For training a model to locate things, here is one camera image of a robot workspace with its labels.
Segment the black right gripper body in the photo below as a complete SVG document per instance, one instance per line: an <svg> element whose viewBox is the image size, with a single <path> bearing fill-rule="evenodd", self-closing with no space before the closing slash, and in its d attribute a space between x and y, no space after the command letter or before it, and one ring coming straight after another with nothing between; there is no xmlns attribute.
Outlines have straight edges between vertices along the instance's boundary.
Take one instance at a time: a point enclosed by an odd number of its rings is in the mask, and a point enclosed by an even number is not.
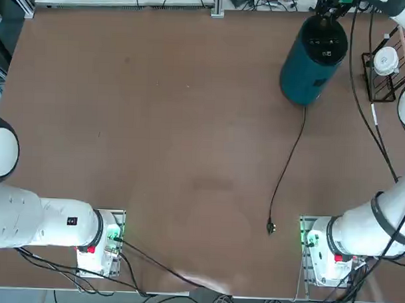
<svg viewBox="0 0 405 303"><path fill-rule="evenodd" d="M316 9L337 9L343 5L352 5L353 0L317 0Z"/></svg>

